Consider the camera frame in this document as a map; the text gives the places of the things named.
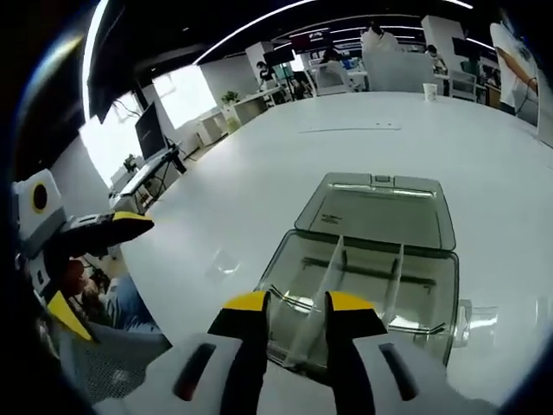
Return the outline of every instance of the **cable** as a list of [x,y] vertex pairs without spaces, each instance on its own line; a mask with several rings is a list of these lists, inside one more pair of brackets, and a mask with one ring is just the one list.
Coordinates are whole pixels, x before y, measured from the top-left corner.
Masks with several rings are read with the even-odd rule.
[[123,106],[123,108],[124,108],[125,110],[127,110],[127,112],[128,112],[129,114],[134,114],[134,115],[136,115],[137,117],[142,117],[142,115],[141,115],[140,113],[138,113],[138,112],[136,112],[136,111],[132,111],[132,110],[130,110],[129,108],[127,108],[127,105],[123,104],[123,102],[121,102],[119,99],[116,99],[115,101],[113,101],[114,104],[115,104],[116,102],[119,103],[119,104],[121,104],[121,105]]
[[159,180],[161,182],[161,186],[159,187],[159,190],[157,190],[157,195],[154,197],[154,200],[157,201],[159,199],[159,196],[162,195],[162,190],[167,191],[167,186],[165,185],[165,176],[167,175],[167,171],[169,170],[169,163],[165,166],[165,171],[163,172],[163,177],[160,179],[157,176],[154,176],[153,178]]
[[522,101],[522,104],[520,105],[520,107],[518,108],[517,111],[515,111],[515,115],[518,115],[519,112],[522,111],[522,107],[524,106],[524,104],[526,104],[526,101],[528,100],[528,93],[530,92],[530,83],[533,81],[533,80],[537,80],[536,77],[530,79],[528,81],[528,83],[526,84],[526,95],[524,96],[524,99]]
[[183,150],[181,147],[179,147],[178,145],[176,145],[176,143],[170,139],[169,137],[165,137],[167,139],[167,141],[169,141],[172,145],[174,145],[176,147],[176,149],[178,149],[178,151],[180,151],[182,154],[184,154],[184,159],[185,160],[192,160],[193,162],[197,162],[198,159],[197,158],[193,158],[192,156],[190,156],[185,150]]

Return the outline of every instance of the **computer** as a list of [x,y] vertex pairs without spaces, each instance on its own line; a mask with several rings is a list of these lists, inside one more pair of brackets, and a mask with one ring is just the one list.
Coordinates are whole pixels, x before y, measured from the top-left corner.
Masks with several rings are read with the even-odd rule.
[[465,56],[476,61],[480,59],[480,47],[470,41],[454,37],[453,50],[458,56]]
[[156,105],[154,103],[146,108],[146,111],[138,119],[135,128],[137,129],[138,142],[140,143],[144,161],[148,161],[168,148],[167,140],[162,133],[162,127],[159,125]]
[[264,54],[263,57],[268,67],[275,67],[294,60],[294,54],[292,53],[291,48],[271,50],[270,52]]

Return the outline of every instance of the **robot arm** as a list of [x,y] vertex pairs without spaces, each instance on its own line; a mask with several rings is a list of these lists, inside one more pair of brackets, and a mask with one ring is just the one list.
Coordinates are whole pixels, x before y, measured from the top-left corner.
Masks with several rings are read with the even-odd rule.
[[70,329],[87,340],[92,335],[60,291],[60,278],[71,257],[97,255],[108,246],[136,238],[154,223],[138,214],[110,212],[69,217],[60,191],[44,169],[14,189],[14,211],[19,236],[17,263],[25,267],[35,297]]

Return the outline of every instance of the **transparent lid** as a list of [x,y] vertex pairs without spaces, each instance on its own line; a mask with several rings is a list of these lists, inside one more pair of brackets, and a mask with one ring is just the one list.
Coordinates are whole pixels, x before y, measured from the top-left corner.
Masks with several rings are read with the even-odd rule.
[[447,365],[458,284],[458,258],[452,252],[418,247],[402,252],[381,242],[291,230],[257,286],[273,296],[268,356],[292,372],[328,382],[322,300],[331,290],[372,303],[383,320],[390,311],[390,332]]
[[406,246],[455,249],[442,186],[417,177],[328,173],[295,227]]

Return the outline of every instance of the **person sitting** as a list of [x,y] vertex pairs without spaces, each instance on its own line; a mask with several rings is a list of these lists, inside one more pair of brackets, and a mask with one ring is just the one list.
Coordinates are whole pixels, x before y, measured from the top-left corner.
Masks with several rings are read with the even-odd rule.
[[70,260],[60,289],[65,298],[80,295],[81,311],[87,320],[129,332],[161,333],[129,274],[113,278],[107,292],[101,294],[84,270],[79,260]]
[[347,70],[340,63],[342,56],[334,48],[327,48],[322,56],[317,85],[319,88],[343,85],[348,89],[355,89],[355,85],[349,78]]
[[380,25],[372,22],[369,29],[361,35],[363,54],[367,52],[400,52],[399,42],[392,33],[384,32]]
[[434,68],[434,73],[439,75],[447,75],[449,70],[448,66],[446,65],[445,60],[442,58],[440,54],[438,54],[438,50],[435,48],[434,45],[428,45],[426,47],[426,54],[429,54],[432,58],[432,66]]
[[467,61],[461,62],[461,69],[464,73],[474,75],[478,80],[480,78],[480,65],[478,64],[478,56],[469,56]]

